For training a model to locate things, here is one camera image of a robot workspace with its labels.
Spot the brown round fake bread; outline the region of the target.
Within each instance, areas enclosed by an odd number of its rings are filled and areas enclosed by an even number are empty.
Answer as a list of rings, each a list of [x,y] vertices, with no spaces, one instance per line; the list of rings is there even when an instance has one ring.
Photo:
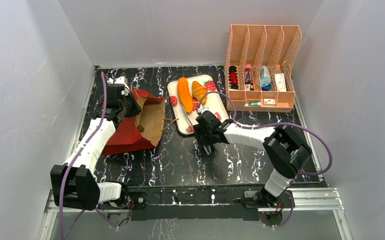
[[[138,126],[137,126],[137,130],[138,130],[140,133],[142,133],[145,129],[144,129],[143,126],[138,125]]]

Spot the red brown paper bag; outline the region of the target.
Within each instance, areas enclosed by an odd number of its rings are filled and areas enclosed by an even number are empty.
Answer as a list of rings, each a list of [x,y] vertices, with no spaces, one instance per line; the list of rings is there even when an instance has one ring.
[[[103,155],[115,155],[155,148],[159,144],[165,118],[164,98],[156,97],[146,90],[130,88],[140,113],[125,117],[106,143]]]

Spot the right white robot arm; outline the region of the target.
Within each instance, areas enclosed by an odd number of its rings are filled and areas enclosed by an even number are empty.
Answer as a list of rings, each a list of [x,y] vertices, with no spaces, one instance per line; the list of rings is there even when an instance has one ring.
[[[282,194],[313,154],[292,126],[283,123],[262,128],[239,126],[232,119],[220,121],[209,110],[200,113],[196,122],[193,130],[197,144],[207,154],[214,144],[224,143],[254,147],[269,157],[273,171],[264,187],[236,200],[247,208],[275,207],[280,203]]]

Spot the fake bread loaf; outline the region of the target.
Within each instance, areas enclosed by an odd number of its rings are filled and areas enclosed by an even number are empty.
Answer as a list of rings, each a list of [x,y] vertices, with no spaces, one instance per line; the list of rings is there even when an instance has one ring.
[[[177,83],[178,98],[187,114],[194,109],[194,102],[190,93],[189,83],[185,77],[181,77]]]
[[[205,105],[207,103],[207,96],[205,94],[208,92],[208,89],[205,88],[197,81],[192,82],[192,97],[197,101],[201,100],[201,104]]]

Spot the metal tongs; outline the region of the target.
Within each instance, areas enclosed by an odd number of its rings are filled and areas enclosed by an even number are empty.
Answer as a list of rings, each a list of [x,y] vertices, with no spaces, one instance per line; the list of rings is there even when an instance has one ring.
[[[200,147],[204,150],[204,152],[208,156],[212,153],[212,145],[209,141],[206,141],[206,140],[201,141]]]

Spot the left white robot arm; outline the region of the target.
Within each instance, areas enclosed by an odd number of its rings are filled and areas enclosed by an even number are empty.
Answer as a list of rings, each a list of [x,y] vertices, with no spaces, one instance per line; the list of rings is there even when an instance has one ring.
[[[92,211],[109,201],[117,208],[129,204],[130,195],[123,190],[122,183],[98,183],[93,173],[119,124],[141,113],[138,100],[137,90],[124,83],[109,84],[105,88],[103,105],[96,109],[75,151],[63,164],[54,165],[50,171],[54,203],[58,207]]]

